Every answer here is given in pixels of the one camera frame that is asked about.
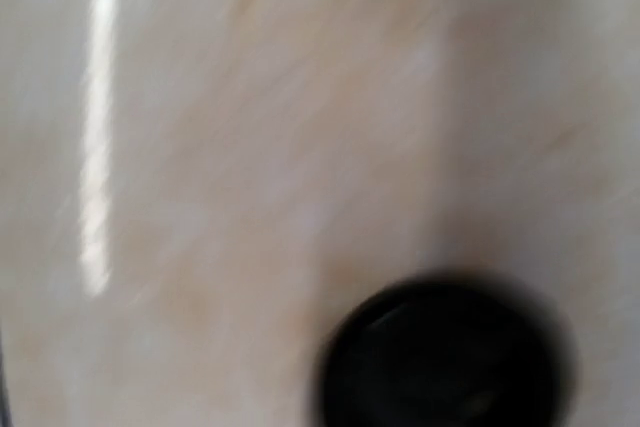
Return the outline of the black plastic cup lid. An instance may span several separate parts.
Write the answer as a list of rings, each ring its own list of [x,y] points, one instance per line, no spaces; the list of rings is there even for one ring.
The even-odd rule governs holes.
[[[560,312],[521,283],[440,271],[384,287],[333,328],[317,426],[563,426],[577,362]]]

